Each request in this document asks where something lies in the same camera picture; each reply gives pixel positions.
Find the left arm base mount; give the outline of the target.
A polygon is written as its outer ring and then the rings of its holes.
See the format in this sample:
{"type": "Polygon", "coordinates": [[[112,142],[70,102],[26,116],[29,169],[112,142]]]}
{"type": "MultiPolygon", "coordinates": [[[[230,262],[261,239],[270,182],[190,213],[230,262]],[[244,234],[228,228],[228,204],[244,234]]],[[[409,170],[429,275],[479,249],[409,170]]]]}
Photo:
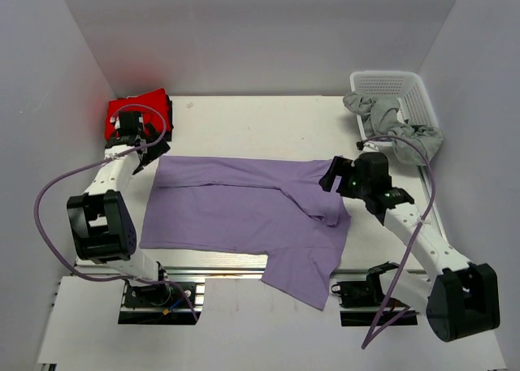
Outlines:
{"type": "Polygon", "coordinates": [[[204,285],[134,287],[125,284],[118,324],[125,326],[195,326],[202,313],[204,285]]]}

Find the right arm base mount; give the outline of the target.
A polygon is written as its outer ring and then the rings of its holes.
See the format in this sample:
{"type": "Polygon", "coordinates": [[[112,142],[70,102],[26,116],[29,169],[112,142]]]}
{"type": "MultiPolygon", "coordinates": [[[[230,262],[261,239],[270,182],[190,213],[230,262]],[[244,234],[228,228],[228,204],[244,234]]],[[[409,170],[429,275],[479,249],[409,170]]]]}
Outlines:
{"type": "MultiPolygon", "coordinates": [[[[381,301],[384,299],[379,276],[388,271],[397,270],[396,263],[386,262],[368,270],[366,277],[361,280],[348,280],[336,282],[331,286],[331,293],[338,297],[340,304],[340,324],[342,327],[369,327],[375,317],[381,301]]],[[[383,315],[377,326],[382,326],[390,321],[405,304],[391,298],[383,311],[383,315]]],[[[418,324],[417,313],[407,311],[392,326],[416,326],[418,324]]]]}

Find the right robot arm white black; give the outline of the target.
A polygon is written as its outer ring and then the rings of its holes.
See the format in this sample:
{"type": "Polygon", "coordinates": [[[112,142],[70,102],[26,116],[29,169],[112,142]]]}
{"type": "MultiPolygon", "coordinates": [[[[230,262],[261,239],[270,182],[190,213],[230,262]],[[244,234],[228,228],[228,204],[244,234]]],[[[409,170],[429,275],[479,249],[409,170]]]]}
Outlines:
{"type": "Polygon", "coordinates": [[[444,342],[494,330],[501,323],[498,279],[488,264],[475,264],[426,222],[413,197],[392,184],[387,157],[361,153],[350,160],[334,157],[319,180],[325,192],[364,202],[367,211],[406,246],[426,272],[421,279],[401,264],[386,262],[369,269],[362,282],[333,286],[344,308],[403,304],[399,317],[422,314],[444,342]]]}

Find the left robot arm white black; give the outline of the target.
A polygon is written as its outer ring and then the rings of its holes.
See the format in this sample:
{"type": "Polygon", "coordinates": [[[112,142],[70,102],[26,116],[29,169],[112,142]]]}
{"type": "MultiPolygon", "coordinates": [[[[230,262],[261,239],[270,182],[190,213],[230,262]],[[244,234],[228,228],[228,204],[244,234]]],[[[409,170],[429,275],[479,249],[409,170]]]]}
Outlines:
{"type": "Polygon", "coordinates": [[[106,142],[97,174],[82,194],[67,201],[76,254],[127,275],[136,285],[156,282],[160,264],[138,248],[124,192],[134,175],[169,150],[168,121],[153,108],[137,104],[121,107],[112,118],[115,132],[106,142]]]}

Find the purple t-shirt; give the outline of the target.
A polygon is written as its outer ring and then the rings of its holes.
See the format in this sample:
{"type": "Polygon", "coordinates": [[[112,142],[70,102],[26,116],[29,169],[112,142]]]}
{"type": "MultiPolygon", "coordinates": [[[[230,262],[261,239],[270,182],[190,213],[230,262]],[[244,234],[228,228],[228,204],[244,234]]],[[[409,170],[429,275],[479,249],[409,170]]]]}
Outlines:
{"type": "Polygon", "coordinates": [[[327,160],[162,157],[141,231],[143,249],[266,255],[274,287],[323,309],[351,219],[325,192],[327,160]]]}

